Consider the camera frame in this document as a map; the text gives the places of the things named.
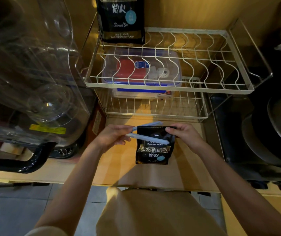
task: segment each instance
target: clear plastic container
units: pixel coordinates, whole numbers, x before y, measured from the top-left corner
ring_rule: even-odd
[[[164,93],[165,90],[147,90],[145,86],[180,87],[181,66],[174,51],[137,48],[111,48],[103,63],[102,82],[144,85],[143,89],[118,91]]]

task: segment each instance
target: white wire rack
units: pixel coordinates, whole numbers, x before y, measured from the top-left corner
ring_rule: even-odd
[[[225,30],[146,28],[145,40],[143,45],[108,44],[100,41],[99,35],[95,59],[91,61],[90,71],[85,77],[86,85],[227,94],[250,94],[254,90],[237,49]],[[131,54],[134,50],[138,50],[140,54]],[[146,55],[149,50],[154,54]],[[159,56],[159,51],[165,51],[167,55]],[[111,75],[105,74],[105,70],[112,67],[107,63],[109,57],[115,58],[118,63],[118,68]],[[118,76],[122,58],[128,58],[134,63],[133,72],[124,78]],[[174,64],[174,78],[162,79],[162,73],[156,80],[150,80],[148,74],[143,79],[134,78],[135,58],[140,58],[149,65],[147,73],[151,68],[150,59],[159,61],[163,70],[168,68],[166,61]],[[126,81],[126,84],[118,84],[120,80]]]
[[[205,98],[199,92],[174,91],[170,96],[144,94],[128,96],[130,92],[98,88],[96,93],[107,115],[159,116],[166,118],[208,118]]]

